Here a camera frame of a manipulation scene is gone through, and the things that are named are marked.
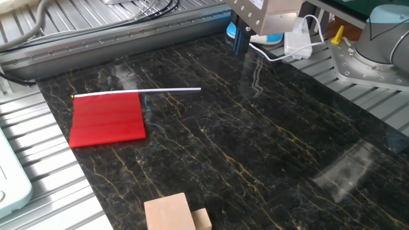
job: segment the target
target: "white rod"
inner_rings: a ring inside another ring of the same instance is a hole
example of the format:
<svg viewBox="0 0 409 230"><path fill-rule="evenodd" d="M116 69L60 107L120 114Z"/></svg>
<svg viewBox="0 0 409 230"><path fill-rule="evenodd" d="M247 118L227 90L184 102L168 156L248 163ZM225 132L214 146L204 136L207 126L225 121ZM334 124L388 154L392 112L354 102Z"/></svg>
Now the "white rod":
<svg viewBox="0 0 409 230"><path fill-rule="evenodd" d="M114 94L114 93L149 93L149 92L201 91L201 90L202 90L201 88L132 89L132 90L118 90L118 91L86 93L86 94L81 94L81 95L74 95L74 97L107 95L107 94Z"/></svg>

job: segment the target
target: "light wood block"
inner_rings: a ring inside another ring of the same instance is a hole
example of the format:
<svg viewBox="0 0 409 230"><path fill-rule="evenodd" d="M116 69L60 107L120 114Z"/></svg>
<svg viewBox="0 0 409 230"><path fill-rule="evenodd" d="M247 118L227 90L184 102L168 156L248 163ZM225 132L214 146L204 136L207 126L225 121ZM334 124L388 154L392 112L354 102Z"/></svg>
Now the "light wood block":
<svg viewBox="0 0 409 230"><path fill-rule="evenodd" d="M212 223L210 222L206 208L193 211L192 218L194 225L196 226L196 230L212 230Z"/></svg>
<svg viewBox="0 0 409 230"><path fill-rule="evenodd" d="M144 203L148 230L196 230L184 193Z"/></svg>

